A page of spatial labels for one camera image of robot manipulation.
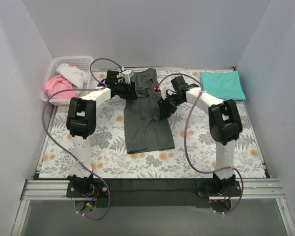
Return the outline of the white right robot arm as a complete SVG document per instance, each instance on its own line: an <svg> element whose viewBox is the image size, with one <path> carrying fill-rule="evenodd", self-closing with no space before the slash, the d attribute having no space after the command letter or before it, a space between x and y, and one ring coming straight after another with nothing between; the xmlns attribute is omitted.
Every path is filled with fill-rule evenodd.
<svg viewBox="0 0 295 236"><path fill-rule="evenodd" d="M200 82L188 84L184 74L174 73L171 80L172 89L158 83L154 90L161 94L157 102L161 118L169 118L183 103L192 108L199 108L208 114L209 131L216 145L216 166L213 171L198 170L192 163L190 166L200 174L211 174L212 178L195 184L199 196L210 194L230 197L232 188L237 186L236 177L239 171L234 167L235 144L242 132L242 122L235 101L222 100L210 95Z"/></svg>

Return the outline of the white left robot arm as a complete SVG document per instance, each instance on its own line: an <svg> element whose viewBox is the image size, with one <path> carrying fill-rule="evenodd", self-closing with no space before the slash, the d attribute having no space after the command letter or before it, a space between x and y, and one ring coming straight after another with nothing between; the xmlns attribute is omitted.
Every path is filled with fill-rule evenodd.
<svg viewBox="0 0 295 236"><path fill-rule="evenodd" d="M133 75L131 70L109 70L106 79L98 84L95 91L70 100L66 127L73 140L77 171L68 179L72 188L82 196L92 196L95 191L91 174L90 140L96 128L97 108L116 95L125 100L138 99L135 83L131 81Z"/></svg>

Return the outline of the dark grey t-shirt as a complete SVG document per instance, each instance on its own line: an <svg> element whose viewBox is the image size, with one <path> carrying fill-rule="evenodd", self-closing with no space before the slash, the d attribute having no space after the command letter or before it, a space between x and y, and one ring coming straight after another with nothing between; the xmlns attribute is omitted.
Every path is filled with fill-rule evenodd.
<svg viewBox="0 0 295 236"><path fill-rule="evenodd" d="M154 91L157 72L149 68L131 77L135 83L136 100L127 100L124 109L124 134L128 154L173 149L175 147L169 122L160 118L157 101L161 95Z"/></svg>

